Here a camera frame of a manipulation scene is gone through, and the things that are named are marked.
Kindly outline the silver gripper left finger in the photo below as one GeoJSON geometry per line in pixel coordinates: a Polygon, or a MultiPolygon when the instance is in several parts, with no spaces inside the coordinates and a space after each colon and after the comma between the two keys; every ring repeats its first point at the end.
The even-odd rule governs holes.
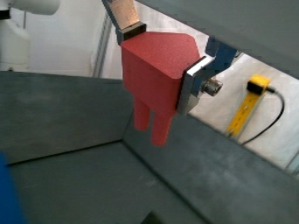
{"type": "Polygon", "coordinates": [[[133,0],[101,0],[101,3],[116,27],[119,44],[146,32],[147,25],[139,19],[133,0]]]}

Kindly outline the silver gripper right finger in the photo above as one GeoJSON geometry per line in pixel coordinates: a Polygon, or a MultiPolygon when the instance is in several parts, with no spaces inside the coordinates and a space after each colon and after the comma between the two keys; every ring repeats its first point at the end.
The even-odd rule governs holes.
{"type": "Polygon", "coordinates": [[[230,68],[238,50],[214,37],[208,38],[204,55],[183,71],[182,90],[176,111],[186,115],[199,103],[203,94],[215,96],[223,84],[215,76],[230,68]]]}

